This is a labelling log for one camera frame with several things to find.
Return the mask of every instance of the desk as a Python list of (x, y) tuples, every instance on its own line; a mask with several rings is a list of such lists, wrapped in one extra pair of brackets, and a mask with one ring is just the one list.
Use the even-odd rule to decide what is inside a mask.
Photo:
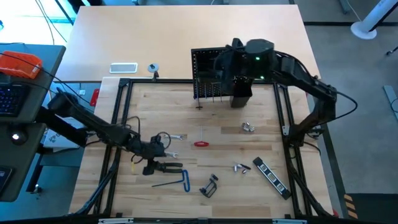
[[(43, 68), (54, 74), (65, 51), (64, 46), (54, 45), (31, 45), (31, 44), (10, 44), (0, 45), (0, 52), (5, 50), (34, 54), (43, 60)], [(0, 74), (0, 82), (30, 82), (36, 85), (50, 88), (53, 78), (44, 72), (40, 72), (34, 80), (9, 77)], [(16, 118), (0, 118), (0, 166), (13, 168), (9, 183), (0, 195), (0, 201), (13, 202), (19, 195), (22, 184), (25, 181), (30, 164), (35, 156), (40, 140), (42, 139), (45, 124), (33, 123), (36, 115), (42, 106), (47, 90), (30, 85), (30, 92), (25, 100), (19, 116)], [(14, 145), (6, 135), (7, 124), (5, 122), (32, 123), (26, 126), (28, 141), (21, 146)]]
[[(108, 122), (118, 83), (119, 78), (102, 81), (95, 114)], [(208, 98), (201, 99), (203, 109), (199, 111), (192, 98), (192, 84), (134, 84), (129, 116), (140, 117), (142, 139), (147, 141), (160, 131), (185, 136), (183, 141), (173, 139), (167, 150), (180, 154), (177, 161), (189, 172), (191, 192), (185, 193), (182, 184), (152, 188), (154, 184), (179, 180), (181, 175), (156, 171), (154, 175), (143, 176), (144, 162), (131, 174), (132, 154), (123, 151), (112, 213), (151, 218), (283, 218), (286, 213), (293, 214), (291, 198), (284, 200), (256, 168), (245, 175), (232, 169), (234, 161), (253, 167), (252, 160), (259, 156), (283, 183), (289, 184), (273, 88), (254, 85), (252, 89), (253, 97), (244, 108), (231, 109), (227, 97), (224, 103), (219, 98), (212, 103)], [(309, 114), (307, 98), (298, 88), (289, 88), (289, 94), (294, 118), (299, 123)], [(245, 121), (256, 127), (254, 133), (241, 131), (241, 123)], [(128, 124), (136, 130), (136, 121), (130, 120)], [(208, 147), (193, 146), (200, 139), (200, 126), (203, 126), (203, 140), (210, 143)], [(81, 208), (97, 187), (104, 152), (102, 143), (85, 149), (70, 212)], [(331, 213), (320, 155), (308, 146), (302, 147), (301, 153), (308, 188)], [(172, 158), (159, 160), (174, 161)], [(199, 188), (208, 182), (212, 173), (220, 178), (218, 190), (212, 198), (206, 198), (199, 193)], [(103, 197), (101, 208), (105, 203), (106, 197)]]
[(82, 7), (57, 72), (66, 82), (100, 82), (116, 62), (137, 62), (148, 77), (192, 78), (191, 49), (224, 47), (238, 37), (266, 39), (319, 75), (297, 5)]

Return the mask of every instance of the black pegboard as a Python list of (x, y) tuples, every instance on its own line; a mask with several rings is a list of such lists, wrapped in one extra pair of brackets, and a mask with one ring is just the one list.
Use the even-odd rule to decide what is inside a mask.
[(220, 82), (201, 82), (198, 78), (199, 71), (209, 71), (213, 69), (214, 59), (226, 50), (225, 47), (211, 49), (192, 49), (192, 79), (193, 79), (193, 98), (229, 96), (221, 91)]

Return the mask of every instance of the white stand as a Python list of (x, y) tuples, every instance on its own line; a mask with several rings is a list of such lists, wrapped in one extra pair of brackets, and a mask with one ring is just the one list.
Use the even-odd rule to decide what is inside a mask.
[(364, 40), (376, 37), (376, 27), (397, 7), (398, 0), (381, 0), (362, 22), (351, 26), (352, 33)]

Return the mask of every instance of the wooden table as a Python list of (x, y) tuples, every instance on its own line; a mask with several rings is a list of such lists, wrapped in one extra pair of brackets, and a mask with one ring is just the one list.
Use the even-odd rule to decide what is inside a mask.
[[(108, 122), (111, 121), (118, 83), (118, 78), (102, 81), (95, 114)], [(214, 103), (211, 98), (201, 100), (203, 109), (197, 110), (190, 84), (134, 84), (129, 116), (140, 117), (142, 140), (147, 141), (160, 131), (184, 135), (182, 141), (173, 139), (167, 149), (178, 152), (178, 159), (160, 158), (159, 161), (183, 163), (189, 172), (191, 191), (185, 193), (182, 184), (152, 188), (154, 184), (179, 180), (181, 175), (156, 171), (154, 175), (143, 176), (145, 162), (138, 164), (132, 174), (132, 154), (123, 151), (112, 213), (152, 218), (283, 218), (286, 213), (293, 214), (291, 198), (284, 200), (252, 164), (252, 160), (259, 156), (289, 186), (274, 91), (269, 85), (254, 85), (252, 89), (253, 97), (244, 108), (231, 109), (224, 97), (224, 103), (219, 98), (215, 98)], [(289, 88), (289, 93), (298, 123), (309, 114), (307, 99), (298, 88)], [(253, 133), (242, 131), (241, 123), (246, 121), (256, 127)], [(136, 121), (131, 120), (128, 124), (137, 130)], [(201, 126), (203, 140), (210, 143), (208, 147), (193, 146), (200, 140)], [(102, 143), (85, 149), (71, 212), (77, 211), (97, 188), (104, 152)], [(306, 145), (301, 148), (301, 153), (308, 188), (331, 213), (320, 155)], [(234, 173), (234, 162), (247, 164), (253, 170), (247, 174)], [(218, 190), (212, 198), (206, 198), (199, 193), (199, 188), (208, 183), (211, 174), (220, 178)], [(304, 211), (299, 190), (298, 198)], [(105, 203), (106, 197), (103, 197), (102, 208)]]
[(158, 63), (160, 78), (192, 78), (191, 49), (234, 37), (269, 40), (319, 75), (297, 5), (93, 6), (79, 10), (57, 77), (100, 82), (111, 63), (137, 62), (137, 73), (123, 76), (152, 76), (147, 67)]

